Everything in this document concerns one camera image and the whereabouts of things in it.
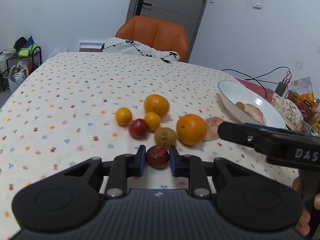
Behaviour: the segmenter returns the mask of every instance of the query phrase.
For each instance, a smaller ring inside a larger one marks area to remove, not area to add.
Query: door handle
[[[141,14],[142,5],[152,6],[151,3],[146,3],[146,2],[143,2],[143,1],[144,0],[138,0],[138,5],[137,5],[137,9],[136,9],[136,15],[140,15]]]

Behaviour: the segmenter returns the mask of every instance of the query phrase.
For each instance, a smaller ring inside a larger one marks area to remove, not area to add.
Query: small orange
[[[195,145],[203,141],[207,135],[205,121],[196,114],[185,114],[177,121],[177,134],[180,141],[187,145]]]
[[[127,125],[132,119],[131,111],[126,107],[121,107],[116,111],[116,121],[119,125]]]
[[[149,131],[155,131],[160,126],[161,118],[153,112],[147,113],[143,119],[146,121]]]
[[[150,95],[144,100],[143,104],[146,113],[156,113],[160,118],[164,118],[170,109],[168,100],[160,95]]]

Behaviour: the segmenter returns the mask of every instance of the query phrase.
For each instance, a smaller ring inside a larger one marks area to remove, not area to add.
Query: plastic bag
[[[290,83],[291,90],[303,101],[307,100],[315,108],[313,89],[310,77],[301,78]]]
[[[15,53],[16,53],[15,49],[7,49],[0,54],[0,71],[4,72],[7,70],[6,60],[12,57]]]
[[[20,69],[26,68],[29,71],[29,75],[34,70],[33,66],[32,66],[32,59],[31,58],[24,58],[22,60],[19,60],[17,63],[17,67],[19,67]]]
[[[12,74],[12,70],[17,68],[18,71],[16,74]],[[8,75],[8,83],[11,94],[17,90],[17,88],[24,82],[24,80],[29,76],[28,68],[22,68],[19,66],[13,66]]]
[[[26,41],[26,43],[22,45],[22,48],[28,48],[28,47],[31,46],[33,43],[35,43],[35,42],[33,41],[32,36],[30,36],[30,38]]]
[[[56,55],[57,55],[58,53],[60,53],[60,52],[67,52],[67,48],[66,48],[66,46],[65,46],[64,44],[60,44],[58,47],[56,47],[56,48],[54,49],[54,51],[50,53],[50,55],[49,55],[49,57],[47,58],[47,60],[48,60],[49,58],[52,58],[52,57],[56,56]]]

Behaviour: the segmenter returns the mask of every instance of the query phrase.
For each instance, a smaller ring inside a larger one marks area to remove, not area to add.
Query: door
[[[135,15],[149,16],[182,25],[188,36],[189,54],[206,0],[131,0],[127,21]]]

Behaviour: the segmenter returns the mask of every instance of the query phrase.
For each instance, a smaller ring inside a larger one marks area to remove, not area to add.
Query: white wall
[[[0,51],[32,35],[45,60],[64,43],[102,42],[125,23],[130,0],[0,0]]]
[[[251,76],[288,66],[293,78],[310,76],[320,97],[320,0],[263,0],[261,10],[253,4],[254,0],[208,3],[189,62]],[[279,82],[285,74],[281,69],[265,80]]]

